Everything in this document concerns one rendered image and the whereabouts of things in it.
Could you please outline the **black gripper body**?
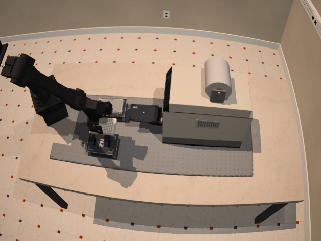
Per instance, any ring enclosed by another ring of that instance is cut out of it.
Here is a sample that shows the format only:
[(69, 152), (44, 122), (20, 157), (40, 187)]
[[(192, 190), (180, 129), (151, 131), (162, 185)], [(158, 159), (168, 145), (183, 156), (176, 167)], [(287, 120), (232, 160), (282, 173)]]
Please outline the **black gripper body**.
[[(89, 112), (90, 113), (90, 112)], [(87, 125), (88, 125), (88, 130), (96, 130), (97, 126), (96, 125), (99, 125), (99, 120), (92, 120), (88, 114), (89, 113), (85, 113), (88, 117), (87, 119)]]

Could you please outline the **beige cylinder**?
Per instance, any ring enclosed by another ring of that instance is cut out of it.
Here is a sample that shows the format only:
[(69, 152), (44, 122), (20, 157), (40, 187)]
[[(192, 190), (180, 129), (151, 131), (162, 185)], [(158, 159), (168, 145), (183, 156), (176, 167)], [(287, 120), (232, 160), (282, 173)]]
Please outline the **beige cylinder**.
[(221, 88), (226, 91), (225, 99), (232, 94), (229, 63), (221, 57), (208, 58), (204, 64), (205, 92), (211, 97), (212, 89)]

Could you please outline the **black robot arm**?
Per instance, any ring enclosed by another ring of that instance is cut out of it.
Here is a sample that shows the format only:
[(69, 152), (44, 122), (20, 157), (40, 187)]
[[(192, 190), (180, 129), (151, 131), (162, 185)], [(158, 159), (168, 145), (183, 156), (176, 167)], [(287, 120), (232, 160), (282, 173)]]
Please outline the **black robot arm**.
[(93, 121), (99, 120), (101, 114), (112, 115), (113, 108), (110, 101), (93, 101), (86, 97), (82, 89), (67, 88), (42, 74), (35, 68), (34, 63), (35, 59), (24, 53), (21, 53), (20, 57), (7, 56), (1, 75), (11, 78), (10, 82), (19, 87), (31, 89), (37, 105), (50, 105), (53, 94), (77, 111), (91, 112), (88, 116)]

